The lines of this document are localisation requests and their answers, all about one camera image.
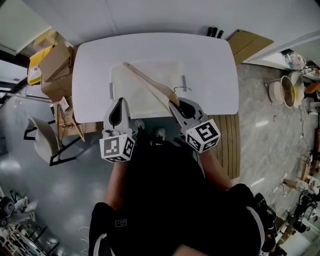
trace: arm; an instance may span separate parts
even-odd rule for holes
[[[207,256],[206,254],[181,244],[174,252],[173,256]]]
[[[232,187],[228,175],[226,175],[216,155],[212,153],[211,150],[200,153],[199,158],[204,170],[205,178],[217,189],[227,191]]]
[[[123,193],[128,162],[116,162],[113,165],[111,177],[106,189],[104,202],[116,211],[124,202]]]

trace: cardboard box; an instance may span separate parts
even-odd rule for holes
[[[66,98],[72,95],[72,71],[76,58],[76,51],[68,47],[70,58],[68,64],[61,69],[52,81],[41,81],[41,91],[49,97],[52,102],[58,102],[63,96]]]
[[[52,80],[70,61],[70,52],[64,42],[58,43],[39,63],[42,79]]]
[[[41,81],[41,91],[48,96],[52,102],[58,102],[64,96],[68,98],[72,95],[72,73],[60,77],[54,81]]]
[[[52,80],[56,80],[58,78],[61,77],[65,77],[67,75],[69,75],[70,73],[72,73],[73,71],[73,67],[74,67],[74,63],[75,63],[75,58],[76,58],[76,54],[75,54],[75,50],[69,46],[68,51],[70,53],[70,58],[69,61],[67,63],[67,65],[65,65],[55,76]]]
[[[252,55],[271,45],[274,41],[245,30],[238,29],[228,40],[234,62],[241,64]]]
[[[60,107],[59,101],[53,103],[54,119],[60,139],[65,136],[80,136],[79,131],[81,134],[88,134],[103,130],[103,122],[76,123],[73,117],[74,110],[72,105],[72,97],[66,98],[66,101],[69,107],[65,112],[63,112],[62,108]]]
[[[295,229],[292,226],[289,226],[285,232],[282,234],[280,240],[278,241],[277,245],[282,245],[285,241],[288,240],[289,237],[294,236],[296,233]]]

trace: wooden pallet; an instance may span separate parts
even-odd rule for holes
[[[239,115],[209,115],[217,125],[221,138],[217,146],[211,150],[221,163],[224,171],[230,179],[240,175],[240,125]]]

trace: chair leg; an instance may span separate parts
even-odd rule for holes
[[[46,255],[50,255],[52,252],[54,252],[55,249],[58,247],[58,245],[60,245],[60,242],[58,242],[54,247],[52,247],[52,249],[51,249],[50,251],[48,251],[48,252],[46,253]]]
[[[0,157],[3,156],[3,155],[5,155],[5,154],[8,154],[8,153],[9,153],[9,151],[8,151],[8,150],[5,150],[4,152],[0,153]]]
[[[32,132],[32,131],[35,131],[37,128],[33,128],[33,129],[30,129],[30,130],[25,130],[24,131],[24,135],[23,135],[23,139],[26,140],[26,141],[35,141],[36,138],[35,137],[29,137],[28,136],[28,133]]]
[[[73,156],[73,157],[69,157],[69,158],[66,158],[66,159],[59,159],[57,161],[50,161],[49,163],[49,166],[56,166],[56,165],[59,165],[59,164],[62,164],[62,163],[65,163],[65,162],[69,162],[69,161],[72,161],[72,160],[75,160],[77,157],[76,156]]]
[[[66,159],[62,159],[62,160],[59,159],[59,160],[57,160],[57,161],[54,162],[54,159],[55,159],[57,156],[61,155],[61,153],[62,153],[63,151],[65,151],[66,149],[68,149],[70,146],[72,146],[73,144],[75,144],[75,143],[76,143],[77,141],[79,141],[80,139],[81,139],[81,137],[77,137],[76,139],[74,139],[73,141],[71,141],[68,145],[65,145],[63,148],[61,148],[61,149],[58,151],[57,154],[51,156],[50,162],[49,162],[49,166],[56,166],[56,165],[59,165],[59,164],[65,163],[65,162],[69,162],[69,161],[71,161],[71,160],[76,159],[76,157],[74,156],[74,157],[70,157],[70,158],[66,158]]]

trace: cable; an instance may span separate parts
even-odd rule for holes
[[[66,120],[65,120],[65,117],[64,117],[64,114],[63,112],[61,111],[62,110],[62,107],[60,104],[57,105],[57,121],[58,121],[58,129],[59,129],[59,112],[61,113],[61,118],[63,120],[63,132],[62,132],[62,136],[61,136],[61,139],[58,137],[58,145],[59,147],[61,148],[62,147],[62,140],[64,139],[64,134],[65,134],[65,131],[66,131],[66,128],[67,127],[70,127],[71,129],[74,127],[74,124],[68,124],[66,123]]]
[[[305,132],[304,132],[304,122],[305,122],[305,119],[306,119],[306,113],[305,113],[305,109],[307,110],[307,107],[305,106],[304,109],[303,109],[303,113],[304,113],[304,118],[302,117],[302,111],[301,111],[301,106],[299,106],[299,111],[300,111],[300,121],[301,121],[301,130],[302,130],[302,140],[304,141],[305,145],[306,145],[306,150],[307,151],[310,151],[309,150],[309,145],[308,145],[308,142],[306,141],[305,139]]]
[[[270,206],[273,206],[273,211],[276,212],[276,206],[275,206],[275,204],[272,203],[272,204],[269,205],[269,207],[270,207]]]
[[[87,242],[87,243],[89,244],[89,237],[87,237],[87,236],[81,231],[81,229],[83,229],[83,228],[86,228],[86,229],[89,229],[89,230],[90,230],[90,228],[87,227],[87,226],[82,226],[82,227],[79,228],[79,232],[87,239],[87,240],[86,240],[86,239],[83,239],[83,238],[80,239],[80,241],[81,241],[81,242],[84,244],[84,246],[85,246],[85,249],[81,250],[80,253],[81,253],[82,256],[87,256],[88,253],[87,253],[86,251],[88,251],[88,247],[87,247],[87,245],[86,245],[85,242]]]
[[[278,186],[279,186],[279,187],[282,186],[282,188],[283,188],[282,195],[285,196],[285,185],[284,185],[283,183],[279,183]]]
[[[173,88],[173,92],[174,92],[174,93],[176,92],[176,88],[186,88],[186,89],[189,89],[190,91],[192,91],[189,87],[186,87],[186,86],[177,86],[177,87],[174,87],[174,88]]]

